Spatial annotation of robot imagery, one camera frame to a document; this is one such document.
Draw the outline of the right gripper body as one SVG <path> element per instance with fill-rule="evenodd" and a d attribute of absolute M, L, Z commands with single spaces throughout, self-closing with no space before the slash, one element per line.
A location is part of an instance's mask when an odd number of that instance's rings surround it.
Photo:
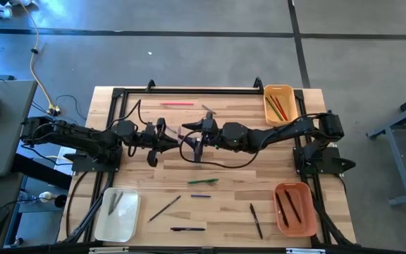
<path fill-rule="evenodd" d="M 220 131 L 212 112 L 207 112 L 206 117 L 202 119 L 202 122 L 199 125 L 199 129 L 201 138 L 194 149 L 194 159 L 196 162 L 201 161 L 204 146 L 208 145 L 211 140 L 216 138 Z"/>

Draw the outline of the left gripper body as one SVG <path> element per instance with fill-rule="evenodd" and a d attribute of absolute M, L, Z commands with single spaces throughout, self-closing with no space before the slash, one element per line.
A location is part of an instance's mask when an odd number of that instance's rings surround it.
<path fill-rule="evenodd" d="M 147 155 L 147 163 L 151 167 L 155 167 L 158 163 L 156 154 L 167 150 L 165 128 L 165 118 L 159 118 L 156 124 L 148 122 L 140 136 L 140 147 L 150 149 Z"/>

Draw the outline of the light purple pen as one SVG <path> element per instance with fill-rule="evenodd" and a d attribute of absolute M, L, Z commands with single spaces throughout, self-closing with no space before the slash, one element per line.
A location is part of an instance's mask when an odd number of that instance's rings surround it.
<path fill-rule="evenodd" d="M 189 137 L 187 136 L 187 133 L 182 130 L 182 126 L 177 127 L 177 138 L 180 144 L 189 143 Z"/>

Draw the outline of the black pencil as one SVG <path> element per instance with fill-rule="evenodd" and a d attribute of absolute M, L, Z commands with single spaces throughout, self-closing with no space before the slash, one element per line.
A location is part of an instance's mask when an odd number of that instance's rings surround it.
<path fill-rule="evenodd" d="M 147 223 L 151 222 L 152 220 L 154 220 L 156 217 L 158 217 L 162 212 L 164 212 L 165 210 L 167 210 L 170 206 L 172 206 L 175 202 L 177 202 L 179 199 L 181 198 L 181 195 L 177 196 L 176 198 L 174 198 L 172 201 L 170 201 L 169 204 L 167 204 L 166 206 L 164 206 L 163 208 L 161 208 L 155 215 L 153 215 L 151 218 L 148 219 Z"/>

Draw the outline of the green pencil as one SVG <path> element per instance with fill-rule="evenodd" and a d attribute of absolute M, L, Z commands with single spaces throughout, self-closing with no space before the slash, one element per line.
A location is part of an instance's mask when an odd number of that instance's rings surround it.
<path fill-rule="evenodd" d="M 283 121 L 283 117 L 281 116 L 281 113 L 278 111 L 278 109 L 276 108 L 275 104 L 272 102 L 271 99 L 269 99 L 268 97 L 265 97 L 267 103 L 269 104 L 269 106 L 272 108 L 272 110 L 274 111 L 274 113 L 277 115 L 278 119 Z"/>

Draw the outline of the short red pencil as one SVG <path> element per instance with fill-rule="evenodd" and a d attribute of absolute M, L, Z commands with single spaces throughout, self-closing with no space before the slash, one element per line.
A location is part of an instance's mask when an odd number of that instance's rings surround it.
<path fill-rule="evenodd" d="M 272 96 L 269 96 L 269 99 L 272 101 L 273 105 L 277 109 L 277 111 L 278 111 L 278 113 L 280 115 L 280 118 L 284 121 L 285 120 L 285 114 L 282 112 L 281 107 L 279 106 L 279 104 L 277 103 L 275 98 L 272 97 Z"/>

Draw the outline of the brown red pencil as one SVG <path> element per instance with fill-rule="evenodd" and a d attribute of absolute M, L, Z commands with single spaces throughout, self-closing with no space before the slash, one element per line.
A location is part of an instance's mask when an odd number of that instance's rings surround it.
<path fill-rule="evenodd" d="M 274 97 L 274 99 L 275 99 L 275 101 L 276 101 L 276 103 L 277 103 L 277 105 L 278 105 L 278 108 L 280 109 L 280 111 L 281 111 L 281 113 L 282 113 L 282 115 L 283 115 L 283 118 L 284 118 L 286 121 L 288 121 L 288 117 L 287 117 L 287 115 L 286 115 L 286 113 L 285 113 L 285 111 L 284 111 L 284 108 L 281 106 L 281 103 L 279 102 L 278 98 L 277 98 L 277 97 Z"/>

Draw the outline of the thin black pen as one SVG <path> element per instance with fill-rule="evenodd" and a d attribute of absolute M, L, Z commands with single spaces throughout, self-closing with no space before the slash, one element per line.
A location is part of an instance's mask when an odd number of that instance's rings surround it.
<path fill-rule="evenodd" d="M 294 212 L 294 214 L 295 214 L 295 216 L 296 216 L 298 222 L 299 222 L 299 223 L 302 223 L 302 220 L 301 220 L 301 218 L 300 218 L 300 215 L 299 215 L 299 213 L 298 213 L 298 211 L 297 211 L 297 209 L 296 209 L 296 207 L 295 207 L 295 205 L 294 205 L 294 202 L 293 202 L 293 200 L 292 200 L 292 198 L 291 198 L 289 192 L 285 189 L 285 190 L 284 190 L 284 193 L 285 193 L 285 195 L 286 195 L 286 197 L 287 197 L 287 199 L 288 199 L 288 202 L 290 203 L 290 206 L 291 206 L 291 208 L 292 208 L 292 210 L 293 210 L 293 212 Z"/>

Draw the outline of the yellow plastic bin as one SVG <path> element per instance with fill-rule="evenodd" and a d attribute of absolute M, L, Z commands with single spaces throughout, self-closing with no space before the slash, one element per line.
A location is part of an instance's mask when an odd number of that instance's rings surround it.
<path fill-rule="evenodd" d="M 265 97 L 277 97 L 288 117 L 288 121 L 281 121 L 267 103 Z M 289 85 L 267 85 L 264 88 L 264 113 L 266 123 L 270 126 L 282 126 L 298 117 L 294 89 Z"/>

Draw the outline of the white plastic bin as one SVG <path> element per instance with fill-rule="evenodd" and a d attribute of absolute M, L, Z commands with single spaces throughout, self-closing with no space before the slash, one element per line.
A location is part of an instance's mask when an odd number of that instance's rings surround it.
<path fill-rule="evenodd" d="M 116 198 L 123 192 L 123 197 L 116 209 L 109 213 L 111 196 Z M 135 189 L 107 188 L 97 217 L 94 237 L 99 241 L 128 242 L 136 232 L 137 219 L 140 211 L 141 197 Z"/>

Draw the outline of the white paper sheet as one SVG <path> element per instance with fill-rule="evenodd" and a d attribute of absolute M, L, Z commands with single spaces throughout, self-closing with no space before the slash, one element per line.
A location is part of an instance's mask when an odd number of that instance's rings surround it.
<path fill-rule="evenodd" d="M 72 171 L 73 163 L 65 158 L 66 154 L 74 154 L 76 152 L 75 149 L 69 147 L 61 147 L 59 153 L 57 155 L 50 155 L 48 156 L 49 159 L 53 159 L 56 163 L 54 165 L 54 169 L 60 171 L 61 173 L 74 176 L 75 173 Z"/>

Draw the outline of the white plug adapter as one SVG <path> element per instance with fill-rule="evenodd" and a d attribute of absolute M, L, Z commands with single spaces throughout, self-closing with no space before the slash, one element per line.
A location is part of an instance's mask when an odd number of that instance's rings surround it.
<path fill-rule="evenodd" d="M 39 201 L 41 201 L 43 203 L 54 202 L 55 199 L 57 198 L 57 195 L 54 193 L 51 193 L 49 191 L 45 191 L 43 193 L 40 193 L 38 198 L 39 198 Z"/>

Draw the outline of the orange plastic bin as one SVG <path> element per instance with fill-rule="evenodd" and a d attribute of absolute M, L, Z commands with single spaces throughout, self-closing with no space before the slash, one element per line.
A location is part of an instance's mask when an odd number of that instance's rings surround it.
<path fill-rule="evenodd" d="M 299 223 L 288 199 L 284 193 L 287 190 L 300 215 L 302 223 Z M 278 206 L 275 192 L 279 194 L 283 209 L 288 219 L 289 227 L 283 222 L 283 217 Z M 313 206 L 312 193 L 309 186 L 303 182 L 288 182 L 278 184 L 273 191 L 273 202 L 276 211 L 276 223 L 278 229 L 288 237 L 310 237 L 317 233 L 317 220 Z"/>

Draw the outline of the grey desk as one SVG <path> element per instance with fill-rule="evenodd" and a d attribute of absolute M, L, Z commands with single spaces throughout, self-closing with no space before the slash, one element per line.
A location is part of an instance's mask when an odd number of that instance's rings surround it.
<path fill-rule="evenodd" d="M 37 83 L 33 80 L 0 81 L 0 176 L 11 170 L 21 132 Z"/>

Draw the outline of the black aluminium table frame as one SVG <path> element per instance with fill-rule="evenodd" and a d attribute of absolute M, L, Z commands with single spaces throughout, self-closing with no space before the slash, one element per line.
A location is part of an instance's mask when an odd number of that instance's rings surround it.
<path fill-rule="evenodd" d="M 219 125 L 237 121 L 250 128 L 267 128 L 262 96 L 255 88 L 154 87 L 149 92 L 134 87 L 96 87 L 87 115 L 87 126 L 103 129 L 136 102 L 142 108 L 130 119 L 138 125 L 165 118 L 176 129 L 199 121 L 206 114 L 202 104 L 216 112 Z M 160 102 L 193 102 L 192 106 L 166 106 Z M 191 149 L 169 150 L 148 165 L 146 150 L 123 155 L 114 179 L 118 188 L 135 189 L 140 211 L 129 248 L 173 247 L 309 247 L 308 237 L 288 237 L 277 227 L 273 191 L 280 183 L 297 182 L 293 148 L 286 140 L 253 156 L 208 147 L 201 164 L 190 162 Z M 215 183 L 188 181 L 219 179 Z M 192 194 L 211 198 L 191 198 Z M 148 219 L 174 198 L 181 198 L 151 222 Z M 263 239 L 254 224 L 250 203 L 257 214 Z M 199 227 L 206 231 L 171 231 L 171 227 Z"/>

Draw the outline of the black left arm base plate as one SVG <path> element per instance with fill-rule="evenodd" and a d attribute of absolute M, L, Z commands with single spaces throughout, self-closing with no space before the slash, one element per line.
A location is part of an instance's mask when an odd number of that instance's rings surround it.
<path fill-rule="evenodd" d="M 105 150 L 94 155 L 87 152 L 77 151 L 65 154 L 64 157 L 72 163 L 72 170 L 76 172 L 106 172 L 115 173 L 120 168 L 123 148 Z"/>

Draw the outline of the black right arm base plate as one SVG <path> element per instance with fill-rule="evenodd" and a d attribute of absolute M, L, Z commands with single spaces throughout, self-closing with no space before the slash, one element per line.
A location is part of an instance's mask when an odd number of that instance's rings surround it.
<path fill-rule="evenodd" d="M 336 147 L 327 147 L 312 157 L 306 157 L 303 147 L 294 147 L 293 157 L 299 174 L 343 174 L 356 166 L 354 161 L 341 158 Z"/>

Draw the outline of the silver metal bracket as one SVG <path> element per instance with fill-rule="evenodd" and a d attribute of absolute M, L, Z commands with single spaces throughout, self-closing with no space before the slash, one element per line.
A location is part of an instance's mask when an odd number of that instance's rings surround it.
<path fill-rule="evenodd" d="M 88 254 L 125 254 L 129 253 L 127 246 L 102 246 L 90 248 Z"/>
<path fill-rule="evenodd" d="M 286 248 L 286 254 L 326 254 L 324 249 L 314 248 Z"/>

